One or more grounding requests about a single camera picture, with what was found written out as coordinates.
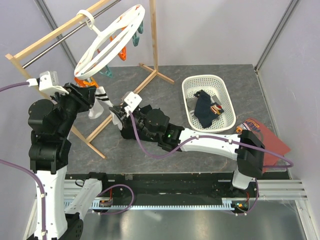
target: gray tabletop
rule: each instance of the gray tabletop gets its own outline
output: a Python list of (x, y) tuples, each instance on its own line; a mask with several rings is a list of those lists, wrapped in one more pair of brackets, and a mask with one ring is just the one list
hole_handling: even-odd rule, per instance
[[(113, 104), (119, 104), (122, 96), (133, 91), (149, 74), (144, 69), (134, 67), (114, 67), (113, 78), (96, 75), (100, 86), (104, 86)], [(212, 74), (221, 77), (229, 92), (236, 114), (235, 126), (225, 131), (235, 132), (236, 126), (249, 117), (254, 117), (272, 129), (272, 122), (252, 65), (189, 65), (161, 66), (160, 72), (175, 80), (175, 84), (156, 77), (140, 93), (140, 106), (150, 104), (160, 108), (175, 125), (190, 128), (184, 106), (182, 81), (190, 76)], [(90, 120), (88, 113), (80, 113), (75, 126), (87, 137), (109, 115), (105, 110), (98, 119)], [(176, 152), (164, 159), (146, 156), (135, 140), (121, 137), (118, 127), (109, 124), (91, 143), (107, 156), (102, 159), (74, 134), (69, 154), (68, 173), (88, 172), (112, 173), (195, 173), (232, 172), (236, 162), (223, 156), (204, 152)], [(163, 155), (166, 152), (154, 142), (142, 142), (151, 153)]]

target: laundry basket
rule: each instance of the laundry basket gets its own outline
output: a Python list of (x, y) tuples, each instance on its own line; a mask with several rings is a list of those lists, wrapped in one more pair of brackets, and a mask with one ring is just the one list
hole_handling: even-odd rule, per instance
[[(186, 99), (194, 98), (194, 94), (204, 90), (210, 96), (216, 95), (221, 102), (224, 112), (212, 121), (212, 125), (203, 128), (197, 118), (188, 111)], [(219, 133), (232, 128), (236, 123), (236, 114), (224, 81), (215, 75), (190, 76), (182, 82), (182, 93), (186, 115), (190, 126), (199, 132)]]

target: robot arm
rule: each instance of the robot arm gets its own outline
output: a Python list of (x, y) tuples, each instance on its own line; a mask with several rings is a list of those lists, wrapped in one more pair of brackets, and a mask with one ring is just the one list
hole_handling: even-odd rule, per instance
[[(31, 105), (28, 124), (32, 128), (29, 150), (30, 169), (39, 177), (45, 190), (46, 209), (37, 206), (37, 225), (29, 239), (68, 240), (80, 239), (83, 219), (93, 200), (106, 188), (106, 173), (91, 172), (73, 203), (65, 209), (64, 182), (71, 143), (68, 140), (71, 127), (78, 113), (88, 111), (95, 101), (95, 86), (77, 87), (67, 83), (59, 86), (56, 72), (44, 72), (38, 79), (29, 79), (31, 86), (51, 96)], [(37, 187), (37, 202), (41, 203)], [(42, 232), (42, 216), (45, 214), (46, 233)]]
[[(124, 96), (121, 106), (111, 107), (110, 111), (122, 122), (121, 135), (125, 139), (136, 139), (129, 112), (134, 116), (139, 139), (148, 142), (157, 142), (158, 146), (166, 151), (172, 151), (181, 145), (178, 151), (198, 151), (217, 154), (237, 161), (232, 185), (239, 189), (246, 189), (252, 178), (262, 176), (264, 153), (251, 148), (231, 144), (232, 140), (264, 148), (261, 141), (251, 132), (243, 131), (241, 135), (210, 134), (176, 126), (169, 123), (170, 118), (160, 109), (152, 109), (150, 105), (140, 108), (142, 101), (138, 94), (130, 92)], [(209, 137), (223, 137), (221, 141)], [(196, 137), (197, 139), (182, 144), (184, 141)]]

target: wooden frame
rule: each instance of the wooden frame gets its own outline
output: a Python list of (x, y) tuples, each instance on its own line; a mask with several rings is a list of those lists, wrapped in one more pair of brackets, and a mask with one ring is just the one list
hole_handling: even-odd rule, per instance
[[(97, 11), (98, 9), (102, 8), (106, 3), (110, 2), (111, 0), (100, 0), (91, 7), (87, 9), (88, 12), (93, 13)], [(149, 0), (150, 5), (150, 19), (151, 19), (151, 35), (152, 35), (152, 50), (153, 50), (153, 66), (154, 69), (146, 66), (143, 63), (139, 63), (140, 67), (143, 69), (151, 72), (150, 75), (134, 90), (134, 92), (137, 94), (139, 93), (145, 86), (147, 86), (148, 83), (152, 79), (154, 79), (156, 76), (160, 77), (161, 79), (174, 84), (175, 81), (170, 79), (169, 77), (161, 74), (159, 72), (159, 66), (158, 66), (158, 44), (157, 44), (157, 26), (156, 26), (156, 0)], [(22, 67), (20, 64), (20, 61), (28, 57), (30, 54), (34, 53), (35, 51), (39, 50), (41, 47), (48, 44), (51, 40), (55, 39), (57, 36), (63, 34), (65, 31), (67, 31), (72, 26), (79, 23), (81, 20), (85, 19), (85, 16), (83, 15), (77, 15), (71, 20), (67, 21), (57, 29), (53, 30), (43, 38), (39, 39), (35, 43), (31, 44), (24, 50), (18, 52), (16, 55), (12, 56), (11, 54), (5, 55), (5, 57), (17, 68), (17, 70), (26, 78), (30, 79), (32, 76)], [(49, 96), (44, 94), (43, 92), (40, 92), (38, 88), (36, 88), (37, 91), (46, 99), (50, 99)], [(104, 154), (102, 154), (98, 149), (96, 149), (92, 144), (91, 141), (112, 121), (111, 115), (109, 115), (87, 138), (85, 138), (79, 130), (72, 126), (71, 131), (80, 138), (83, 142), (85, 142), (92, 150), (94, 150), (100, 157), (106, 158)]]

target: orange clothespin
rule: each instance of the orange clothespin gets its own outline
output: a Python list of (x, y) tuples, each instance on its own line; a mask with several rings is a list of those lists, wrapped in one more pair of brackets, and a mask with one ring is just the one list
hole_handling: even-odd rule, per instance
[(127, 59), (127, 47), (126, 46), (124, 48), (122, 48), (121, 52), (118, 53), (118, 56), (122, 61), (125, 61)]
[(98, 83), (96, 82), (96, 80), (93, 77), (90, 77), (91, 82), (85, 81), (85, 80), (80, 80), (77, 77), (74, 78), (75, 82), (79, 85), (79, 87), (81, 88), (85, 88), (87, 86), (95, 86), (96, 88), (98, 88)]
[(86, 85), (86, 86), (95, 86), (96, 88), (99, 87), (98, 83), (96, 82), (96, 80), (91, 76), (90, 77), (91, 79), (91, 82), (88, 82), (88, 81), (83, 81), (83, 83)]
[(84, 88), (86, 85), (84, 84), (83, 80), (78, 79), (77, 77), (74, 78), (74, 81), (79, 85), (79, 87)]
[[(109, 38), (110, 42), (112, 42), (116, 37), (117, 37), (116, 35), (114, 37), (110, 36), (110, 38)], [(124, 48), (122, 48), (121, 52), (118, 53), (118, 56), (122, 61), (125, 61), (127, 59), (127, 47), (126, 46), (124, 46)]]

